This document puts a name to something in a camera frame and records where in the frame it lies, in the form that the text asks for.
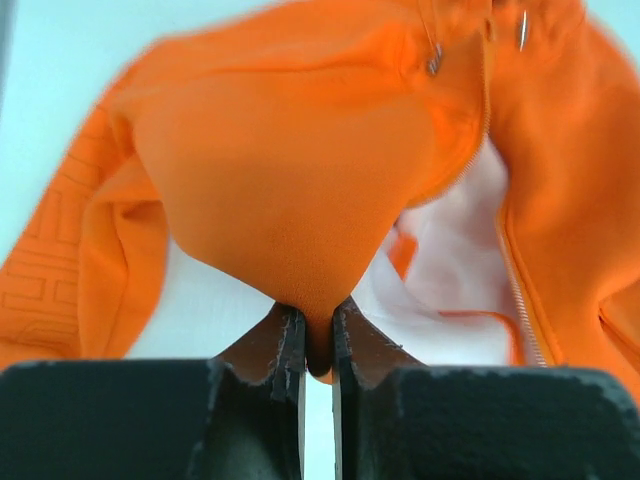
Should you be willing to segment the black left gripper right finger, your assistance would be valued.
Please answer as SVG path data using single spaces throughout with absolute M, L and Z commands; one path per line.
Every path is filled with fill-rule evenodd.
M 639 478 L 639 412 L 604 372 L 427 366 L 352 300 L 333 337 L 339 479 Z

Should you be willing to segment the orange zip jacket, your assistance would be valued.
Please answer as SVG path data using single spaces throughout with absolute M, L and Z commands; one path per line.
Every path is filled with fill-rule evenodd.
M 580 1 L 288 1 L 151 45 L 1 270 L 1 364 L 119 359 L 168 248 L 427 363 L 639 390 L 639 74 Z

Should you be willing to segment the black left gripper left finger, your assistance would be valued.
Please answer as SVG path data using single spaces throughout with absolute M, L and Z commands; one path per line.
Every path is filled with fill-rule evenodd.
M 277 304 L 210 359 L 38 361 L 1 375 L 5 479 L 299 479 L 305 320 Z

